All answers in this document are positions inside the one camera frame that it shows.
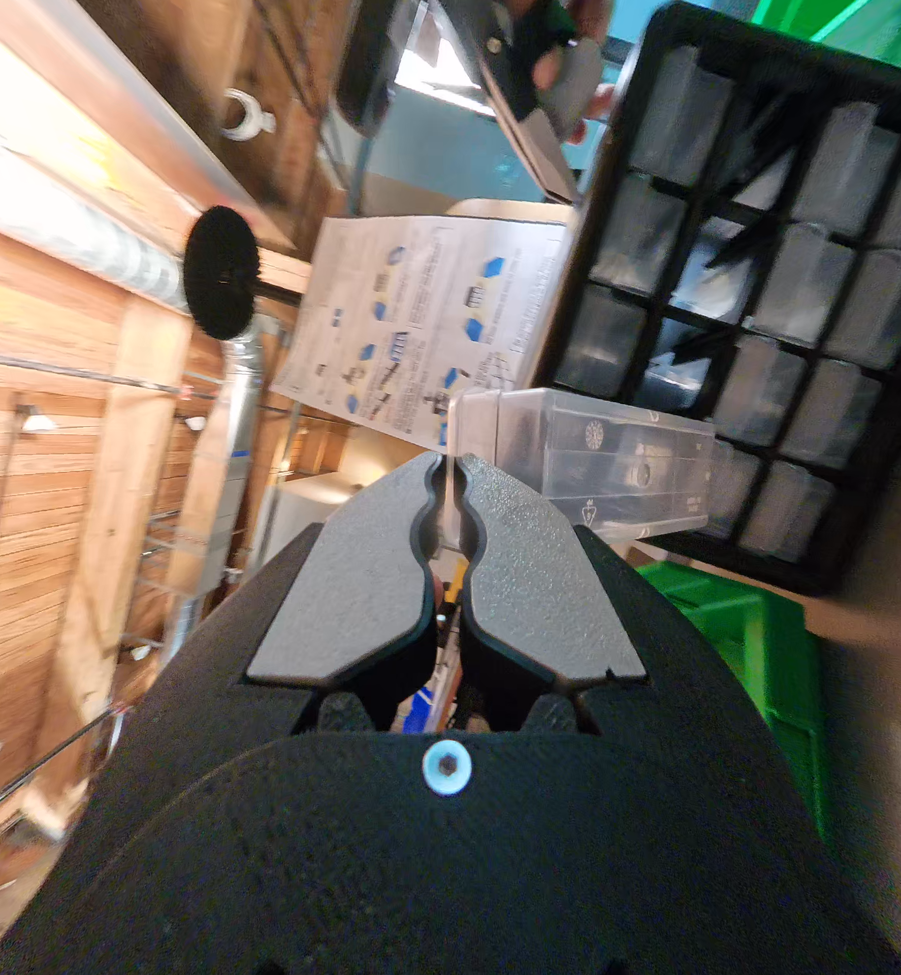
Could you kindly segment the person's right hand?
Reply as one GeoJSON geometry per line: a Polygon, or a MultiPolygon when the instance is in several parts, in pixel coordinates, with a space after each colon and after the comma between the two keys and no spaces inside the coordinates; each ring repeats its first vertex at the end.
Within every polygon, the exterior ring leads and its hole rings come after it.
{"type": "Polygon", "coordinates": [[[615,103],[615,85],[603,80],[603,45],[613,18],[613,1],[572,1],[566,4],[575,27],[567,50],[571,57],[571,121],[564,141],[579,145],[588,122],[603,121],[615,103]]]}

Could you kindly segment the black round disc fixture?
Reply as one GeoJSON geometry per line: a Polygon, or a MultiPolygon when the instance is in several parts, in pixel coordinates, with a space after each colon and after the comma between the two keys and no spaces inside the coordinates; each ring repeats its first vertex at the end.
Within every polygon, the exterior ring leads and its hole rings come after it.
{"type": "Polygon", "coordinates": [[[216,205],[193,224],[181,267],[189,312],[206,335],[228,341],[244,335],[257,299],[299,308],[304,291],[262,279],[261,252],[248,221],[216,205]]]}

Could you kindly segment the printed instruction poster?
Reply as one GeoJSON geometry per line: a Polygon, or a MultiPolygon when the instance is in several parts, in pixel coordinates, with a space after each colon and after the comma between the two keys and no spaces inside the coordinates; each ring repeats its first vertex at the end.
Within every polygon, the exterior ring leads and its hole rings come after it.
{"type": "Polygon", "coordinates": [[[565,239],[556,221],[329,218],[272,392],[445,452],[458,394],[517,386],[565,239]]]}

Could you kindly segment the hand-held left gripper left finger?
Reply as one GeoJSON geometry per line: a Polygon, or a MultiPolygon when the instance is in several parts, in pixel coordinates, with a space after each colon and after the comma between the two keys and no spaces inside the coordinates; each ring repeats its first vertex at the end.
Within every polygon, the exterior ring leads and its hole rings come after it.
{"type": "Polygon", "coordinates": [[[249,662],[251,683],[352,693],[374,725],[392,725],[436,663],[444,463],[421,453],[327,519],[249,662]]]}

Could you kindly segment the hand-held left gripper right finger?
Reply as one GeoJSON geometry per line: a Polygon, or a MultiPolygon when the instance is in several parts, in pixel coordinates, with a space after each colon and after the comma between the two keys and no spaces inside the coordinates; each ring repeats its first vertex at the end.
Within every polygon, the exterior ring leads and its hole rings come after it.
{"type": "Polygon", "coordinates": [[[455,460],[455,507],[469,561],[462,674],[490,725],[522,725],[544,695],[570,700],[648,680],[601,574],[552,501],[468,453],[455,460]]]}

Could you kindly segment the silver air duct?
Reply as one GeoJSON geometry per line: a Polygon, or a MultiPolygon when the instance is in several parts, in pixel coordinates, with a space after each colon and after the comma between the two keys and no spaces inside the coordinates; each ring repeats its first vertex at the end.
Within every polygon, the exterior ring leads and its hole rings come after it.
{"type": "Polygon", "coordinates": [[[183,258],[54,197],[79,239],[0,224],[0,672],[124,632],[162,480],[183,508],[146,586],[172,608],[215,588],[266,409],[253,324],[206,335],[183,258]]]}

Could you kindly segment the white ceiling clamp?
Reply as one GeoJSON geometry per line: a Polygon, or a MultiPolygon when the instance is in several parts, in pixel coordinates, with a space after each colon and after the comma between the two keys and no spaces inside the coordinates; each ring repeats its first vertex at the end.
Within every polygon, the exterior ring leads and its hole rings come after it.
{"type": "Polygon", "coordinates": [[[276,116],[264,109],[253,94],[238,88],[227,88],[224,98],[235,104],[239,113],[235,124],[220,126],[220,134],[225,140],[248,142],[261,134],[273,135],[276,132],[276,116]]]}

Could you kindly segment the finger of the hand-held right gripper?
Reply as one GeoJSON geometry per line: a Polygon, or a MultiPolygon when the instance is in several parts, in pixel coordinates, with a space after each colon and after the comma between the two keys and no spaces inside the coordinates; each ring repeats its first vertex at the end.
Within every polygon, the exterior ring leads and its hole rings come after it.
{"type": "Polygon", "coordinates": [[[576,205],[581,197],[566,163],[562,144],[545,112],[535,108],[523,120],[510,117],[510,142],[523,166],[546,198],[576,205]]]}

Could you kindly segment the clear plastic drawer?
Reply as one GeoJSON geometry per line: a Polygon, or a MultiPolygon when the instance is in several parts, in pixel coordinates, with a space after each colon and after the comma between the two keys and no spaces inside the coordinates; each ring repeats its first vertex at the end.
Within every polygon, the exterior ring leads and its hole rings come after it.
{"type": "Polygon", "coordinates": [[[606,542],[709,522],[712,424],[558,389],[457,394],[450,457],[475,456],[606,542]]]}

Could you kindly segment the white softbox light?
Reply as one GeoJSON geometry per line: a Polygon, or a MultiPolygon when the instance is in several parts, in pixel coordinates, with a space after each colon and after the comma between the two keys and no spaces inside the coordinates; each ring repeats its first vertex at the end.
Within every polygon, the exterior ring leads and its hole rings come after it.
{"type": "Polygon", "coordinates": [[[475,67],[465,63],[438,2],[358,2],[335,81],[335,107],[346,124],[375,139],[398,89],[416,91],[493,117],[475,67]]]}

